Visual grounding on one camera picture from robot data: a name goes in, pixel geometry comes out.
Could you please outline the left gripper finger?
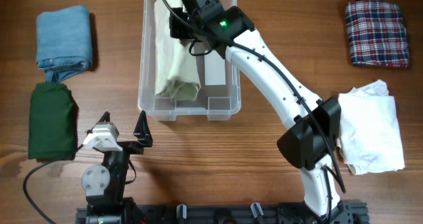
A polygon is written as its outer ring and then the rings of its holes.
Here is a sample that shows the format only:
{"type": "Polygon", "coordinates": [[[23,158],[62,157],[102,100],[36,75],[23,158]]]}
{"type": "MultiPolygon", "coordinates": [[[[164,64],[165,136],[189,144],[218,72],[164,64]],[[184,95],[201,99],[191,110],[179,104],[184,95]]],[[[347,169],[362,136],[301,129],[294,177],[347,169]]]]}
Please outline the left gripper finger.
{"type": "Polygon", "coordinates": [[[153,138],[147,123],[147,114],[144,110],[142,110],[139,114],[133,135],[137,138],[137,142],[142,144],[144,147],[153,146],[153,138]]]}
{"type": "MultiPolygon", "coordinates": [[[[101,116],[101,118],[100,118],[100,120],[98,122],[109,122],[109,121],[110,121],[110,113],[106,111],[101,116]]],[[[86,133],[92,133],[92,129],[87,130],[86,133]]]]}

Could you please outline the cream cloth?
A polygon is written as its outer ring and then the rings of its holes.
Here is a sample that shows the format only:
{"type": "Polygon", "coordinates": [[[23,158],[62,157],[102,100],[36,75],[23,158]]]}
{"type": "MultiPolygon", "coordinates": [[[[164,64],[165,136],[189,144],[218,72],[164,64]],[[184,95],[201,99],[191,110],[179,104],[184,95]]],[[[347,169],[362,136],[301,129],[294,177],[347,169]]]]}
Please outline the cream cloth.
{"type": "Polygon", "coordinates": [[[191,41],[170,36],[170,15],[164,2],[182,7],[181,0],[156,0],[155,19],[155,94],[171,101],[196,100],[201,89],[196,58],[188,49],[191,41]]]}

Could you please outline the plaid flannel shirt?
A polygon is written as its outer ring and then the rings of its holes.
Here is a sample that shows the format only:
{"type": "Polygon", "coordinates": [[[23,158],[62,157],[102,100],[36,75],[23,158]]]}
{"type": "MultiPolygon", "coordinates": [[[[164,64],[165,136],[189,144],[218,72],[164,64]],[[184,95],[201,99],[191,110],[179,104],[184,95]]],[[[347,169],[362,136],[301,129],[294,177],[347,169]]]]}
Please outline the plaid flannel shirt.
{"type": "Polygon", "coordinates": [[[353,66],[405,68],[410,63],[401,8],[384,0],[356,0],[345,7],[353,66]]]}

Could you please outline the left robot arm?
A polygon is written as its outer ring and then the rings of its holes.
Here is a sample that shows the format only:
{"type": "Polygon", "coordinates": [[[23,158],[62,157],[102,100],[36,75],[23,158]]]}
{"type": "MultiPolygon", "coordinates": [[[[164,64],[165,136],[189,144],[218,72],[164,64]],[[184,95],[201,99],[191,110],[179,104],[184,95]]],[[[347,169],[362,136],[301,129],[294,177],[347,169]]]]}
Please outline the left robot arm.
{"type": "Polygon", "coordinates": [[[146,147],[153,145],[145,111],[140,112],[133,135],[135,141],[118,141],[119,132],[109,112],[87,131],[83,145],[104,157],[101,164],[89,167],[82,175],[87,207],[77,210],[76,223],[148,222],[134,199],[124,197],[125,186],[134,182],[127,179],[128,169],[134,168],[130,156],[142,155],[146,147]]]}

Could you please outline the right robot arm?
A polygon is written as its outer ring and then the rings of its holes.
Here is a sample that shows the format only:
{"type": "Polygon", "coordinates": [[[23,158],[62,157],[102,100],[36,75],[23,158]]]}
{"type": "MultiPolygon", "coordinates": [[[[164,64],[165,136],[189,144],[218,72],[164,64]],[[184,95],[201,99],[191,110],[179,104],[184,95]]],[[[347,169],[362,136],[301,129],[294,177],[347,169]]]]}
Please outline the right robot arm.
{"type": "Polygon", "coordinates": [[[238,7],[221,0],[181,0],[169,8],[171,37],[201,42],[209,52],[242,71],[272,105],[287,129],[277,146],[298,168],[305,206],[319,222],[332,223],[340,211],[335,185],[345,191],[334,146],[341,107],[304,87],[270,51],[253,21],[238,7]]]}

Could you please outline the white label in bin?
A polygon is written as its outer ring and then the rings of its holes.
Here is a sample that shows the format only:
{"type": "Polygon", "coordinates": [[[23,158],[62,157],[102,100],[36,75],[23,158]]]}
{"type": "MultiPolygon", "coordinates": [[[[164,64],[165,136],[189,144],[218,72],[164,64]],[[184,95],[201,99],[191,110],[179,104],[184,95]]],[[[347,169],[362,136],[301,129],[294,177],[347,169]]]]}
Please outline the white label in bin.
{"type": "Polygon", "coordinates": [[[216,52],[204,56],[205,85],[225,85],[225,60],[216,52]]]}

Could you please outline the folded dark green cloth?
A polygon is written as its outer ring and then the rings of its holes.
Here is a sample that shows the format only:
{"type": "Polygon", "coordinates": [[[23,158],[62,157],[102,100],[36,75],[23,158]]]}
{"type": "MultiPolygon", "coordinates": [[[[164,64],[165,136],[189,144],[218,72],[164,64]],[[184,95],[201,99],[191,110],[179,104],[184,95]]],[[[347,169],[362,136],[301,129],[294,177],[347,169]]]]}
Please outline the folded dark green cloth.
{"type": "Polygon", "coordinates": [[[30,98],[28,158],[70,159],[77,149],[77,105],[62,83],[38,83],[30,98]]]}

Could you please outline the folded blue denim jeans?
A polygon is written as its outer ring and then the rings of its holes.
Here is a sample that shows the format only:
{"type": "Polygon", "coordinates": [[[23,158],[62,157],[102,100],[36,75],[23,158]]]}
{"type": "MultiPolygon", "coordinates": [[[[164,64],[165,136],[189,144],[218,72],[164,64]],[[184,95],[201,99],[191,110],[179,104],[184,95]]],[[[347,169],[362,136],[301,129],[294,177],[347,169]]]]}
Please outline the folded blue denim jeans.
{"type": "Polygon", "coordinates": [[[47,82],[62,82],[93,68],[88,9],[76,5],[36,18],[36,64],[47,82]]]}

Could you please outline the folded white cloth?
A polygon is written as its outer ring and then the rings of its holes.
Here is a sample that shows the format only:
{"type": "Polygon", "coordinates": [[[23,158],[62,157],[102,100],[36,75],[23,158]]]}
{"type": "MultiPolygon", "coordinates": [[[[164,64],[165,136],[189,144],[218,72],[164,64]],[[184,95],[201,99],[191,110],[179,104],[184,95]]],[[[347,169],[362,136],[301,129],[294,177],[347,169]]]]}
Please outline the folded white cloth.
{"type": "Polygon", "coordinates": [[[354,175],[405,168],[395,98],[377,80],[338,95],[341,107],[337,146],[354,175]]]}

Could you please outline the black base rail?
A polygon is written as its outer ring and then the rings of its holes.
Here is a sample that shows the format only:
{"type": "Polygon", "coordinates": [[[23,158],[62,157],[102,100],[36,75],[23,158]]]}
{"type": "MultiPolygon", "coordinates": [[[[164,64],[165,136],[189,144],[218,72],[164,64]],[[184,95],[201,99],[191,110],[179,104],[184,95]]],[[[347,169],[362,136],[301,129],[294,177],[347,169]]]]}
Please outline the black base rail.
{"type": "Polygon", "coordinates": [[[76,223],[326,223],[304,203],[279,203],[277,205],[186,206],[139,205],[131,216],[87,214],[78,209],[76,223]]]}

